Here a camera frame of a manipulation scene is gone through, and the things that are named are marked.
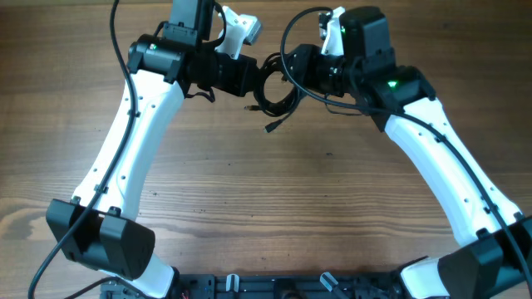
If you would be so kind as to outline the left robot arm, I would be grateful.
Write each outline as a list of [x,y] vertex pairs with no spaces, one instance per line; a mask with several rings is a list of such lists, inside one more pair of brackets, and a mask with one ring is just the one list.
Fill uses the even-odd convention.
[[57,252],[143,297],[181,297],[178,270],[155,255],[154,232],[136,222],[145,178],[191,86],[208,100],[217,90],[242,97],[254,89],[257,62],[241,49],[261,28],[255,16],[214,1],[176,1],[168,21],[131,44],[119,59],[121,104],[91,171],[69,201],[47,209]]

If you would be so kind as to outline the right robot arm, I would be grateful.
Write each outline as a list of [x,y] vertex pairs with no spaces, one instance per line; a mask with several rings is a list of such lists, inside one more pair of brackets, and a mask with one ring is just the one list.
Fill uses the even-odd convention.
[[300,91],[326,106],[369,115],[416,166],[443,208],[458,249],[397,273],[405,298],[489,298],[531,280],[531,220],[490,181],[453,130],[436,91],[414,66],[400,66],[377,7],[318,9],[323,46],[283,53]]

